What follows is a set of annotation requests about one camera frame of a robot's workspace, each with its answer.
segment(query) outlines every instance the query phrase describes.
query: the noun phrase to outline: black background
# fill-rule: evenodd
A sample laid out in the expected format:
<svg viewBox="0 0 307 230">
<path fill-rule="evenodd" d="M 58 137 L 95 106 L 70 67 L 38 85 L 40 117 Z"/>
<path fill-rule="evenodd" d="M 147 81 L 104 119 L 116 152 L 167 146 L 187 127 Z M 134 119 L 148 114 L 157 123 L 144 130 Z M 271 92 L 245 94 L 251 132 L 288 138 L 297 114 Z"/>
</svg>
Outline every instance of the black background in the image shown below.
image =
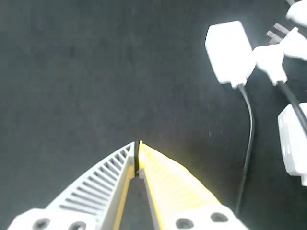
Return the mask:
<svg viewBox="0 0 307 230">
<path fill-rule="evenodd" d="M 139 139 L 232 208 L 248 112 L 237 90 L 217 82 L 206 32 L 241 20 L 252 46 L 264 45 L 287 9 L 282 0 L 1 1 L 1 228 Z M 306 64 L 286 58 L 284 67 L 307 101 Z M 241 219 L 253 230 L 307 229 L 306 191 L 287 175 L 280 149 L 276 119 L 287 101 L 259 70 L 247 90 L 257 127 Z M 122 229 L 152 228 L 137 186 Z"/>
</svg>

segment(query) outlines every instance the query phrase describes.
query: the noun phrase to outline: screw hole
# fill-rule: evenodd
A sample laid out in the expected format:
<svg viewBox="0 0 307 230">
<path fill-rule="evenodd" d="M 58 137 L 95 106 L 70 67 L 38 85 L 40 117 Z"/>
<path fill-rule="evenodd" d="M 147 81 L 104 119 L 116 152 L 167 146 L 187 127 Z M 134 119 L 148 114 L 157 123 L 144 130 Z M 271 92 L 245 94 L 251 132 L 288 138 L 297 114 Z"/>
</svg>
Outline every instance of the screw hole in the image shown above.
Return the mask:
<svg viewBox="0 0 307 230">
<path fill-rule="evenodd" d="M 176 221 L 176 227 L 178 229 L 191 229 L 194 227 L 193 221 L 186 218 L 179 218 Z"/>
<path fill-rule="evenodd" d="M 50 223 L 50 219 L 48 218 L 41 218 L 37 220 L 33 225 L 33 230 L 42 230 L 48 227 Z"/>
<path fill-rule="evenodd" d="M 228 218 L 223 213 L 214 212 L 211 214 L 211 220 L 215 223 L 223 223 L 223 222 L 227 222 Z"/>
<path fill-rule="evenodd" d="M 68 230 L 85 230 L 86 224 L 82 221 L 75 222 L 70 225 Z"/>
</svg>

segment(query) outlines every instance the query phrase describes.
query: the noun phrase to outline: black cable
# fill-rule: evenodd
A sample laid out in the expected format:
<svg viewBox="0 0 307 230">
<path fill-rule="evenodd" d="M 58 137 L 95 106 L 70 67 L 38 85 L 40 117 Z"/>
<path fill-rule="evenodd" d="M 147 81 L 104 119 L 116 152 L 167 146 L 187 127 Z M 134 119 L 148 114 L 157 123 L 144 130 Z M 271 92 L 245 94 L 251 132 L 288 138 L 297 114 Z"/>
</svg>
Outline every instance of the black cable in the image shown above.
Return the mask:
<svg viewBox="0 0 307 230">
<path fill-rule="evenodd" d="M 254 136 L 255 136 L 255 118 L 253 111 L 251 109 L 250 101 L 248 98 L 248 94 L 245 90 L 244 85 L 239 85 L 238 86 L 240 92 L 242 93 L 242 96 L 244 97 L 244 100 L 246 102 L 246 106 L 248 108 L 248 113 L 249 113 L 249 120 L 250 120 L 250 129 L 249 129 L 249 138 L 248 138 L 248 147 L 246 150 L 245 154 L 245 159 L 244 159 L 244 167 L 242 171 L 242 176 L 241 176 L 241 181 L 236 197 L 236 205 L 235 205 L 235 215 L 238 216 L 240 213 L 240 208 L 241 208 L 241 203 L 242 203 L 242 196 L 244 193 L 244 188 L 246 184 L 246 177 L 248 173 L 248 166 L 249 166 L 249 160 L 250 160 L 250 155 L 251 155 L 251 149 L 254 141 Z"/>
<path fill-rule="evenodd" d="M 286 98 L 288 99 L 288 101 L 292 105 L 293 110 L 294 110 L 299 122 L 301 123 L 301 126 L 302 126 L 302 128 L 305 132 L 306 137 L 307 137 L 307 119 L 306 119 L 306 116 L 305 116 L 303 110 L 299 106 L 300 102 L 297 100 L 295 95 L 292 93 L 290 88 L 285 83 L 283 83 L 282 81 L 279 81 L 279 82 L 277 82 L 277 86 L 283 92 L 283 94 L 286 96 Z"/>
</svg>

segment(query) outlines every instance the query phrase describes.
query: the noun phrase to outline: metal prong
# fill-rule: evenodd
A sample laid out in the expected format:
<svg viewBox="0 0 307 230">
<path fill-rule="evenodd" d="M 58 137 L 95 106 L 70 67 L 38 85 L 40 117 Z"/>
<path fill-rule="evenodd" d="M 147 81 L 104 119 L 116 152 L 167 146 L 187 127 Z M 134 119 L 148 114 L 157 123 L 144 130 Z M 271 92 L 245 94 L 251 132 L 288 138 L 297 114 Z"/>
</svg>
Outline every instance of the metal prong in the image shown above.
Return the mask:
<svg viewBox="0 0 307 230">
<path fill-rule="evenodd" d="M 274 28 L 279 30 L 280 32 L 284 33 L 285 35 L 287 35 L 288 33 L 290 33 L 290 30 L 286 29 L 285 27 L 283 27 L 282 25 L 280 25 L 279 23 L 276 23 L 274 25 Z"/>
<path fill-rule="evenodd" d="M 295 3 L 294 0 L 286 0 L 286 2 L 287 2 L 290 6 L 292 6 L 292 5 Z"/>
<path fill-rule="evenodd" d="M 278 44 L 279 42 L 277 42 L 274 38 L 272 38 L 270 41 L 269 41 L 269 45 L 276 45 Z"/>
<path fill-rule="evenodd" d="M 272 31 L 268 31 L 266 34 L 268 37 L 270 37 L 273 41 L 276 42 L 276 44 L 280 43 L 282 41 L 282 38 L 278 35 L 274 34 Z"/>
</svg>

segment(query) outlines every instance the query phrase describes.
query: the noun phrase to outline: power cord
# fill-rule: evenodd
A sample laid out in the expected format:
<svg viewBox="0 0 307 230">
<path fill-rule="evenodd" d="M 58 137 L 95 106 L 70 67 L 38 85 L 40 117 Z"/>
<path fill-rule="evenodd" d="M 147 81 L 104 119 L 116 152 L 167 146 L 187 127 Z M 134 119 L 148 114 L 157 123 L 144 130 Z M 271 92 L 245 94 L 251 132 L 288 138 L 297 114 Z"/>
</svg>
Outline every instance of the power cord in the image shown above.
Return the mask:
<svg viewBox="0 0 307 230">
<path fill-rule="evenodd" d="M 298 101 L 298 99 L 292 93 L 290 88 L 284 82 L 278 81 L 277 86 L 282 91 L 282 93 L 285 95 L 285 97 L 288 99 L 290 104 L 292 105 L 293 110 L 294 110 L 294 112 L 295 112 L 295 114 L 296 114 L 296 116 L 297 116 L 303 130 L 304 130 L 304 133 L 307 137 L 307 119 L 306 119 L 306 116 L 305 116 L 303 110 L 299 106 L 300 102 Z"/>
<path fill-rule="evenodd" d="M 235 215 L 238 216 L 247 180 L 255 133 L 254 115 L 245 85 L 255 68 L 256 62 L 244 27 L 240 21 L 210 26 L 206 36 L 205 47 L 219 83 L 230 83 L 233 89 L 239 88 L 249 112 L 250 131 L 248 146 L 234 211 Z"/>
<path fill-rule="evenodd" d="M 250 100 L 248 98 L 247 91 L 245 89 L 244 85 L 238 85 L 238 88 L 240 92 L 242 93 L 242 96 L 245 100 L 246 106 L 248 108 L 248 113 L 249 113 L 249 120 L 250 120 L 250 128 L 249 128 L 249 138 L 248 138 L 248 147 L 246 150 L 245 154 L 245 159 L 244 159 L 244 167 L 241 175 L 241 181 L 239 185 L 239 189 L 237 192 L 237 197 L 236 197 L 236 204 L 235 204 L 235 210 L 234 213 L 236 216 L 240 214 L 241 210 L 241 203 L 242 203 L 242 197 L 246 185 L 246 178 L 247 178 L 247 173 L 248 173 L 248 167 L 250 165 L 250 156 L 251 156 L 251 150 L 254 142 L 254 136 L 255 136 L 255 117 L 251 108 Z"/>
</svg>

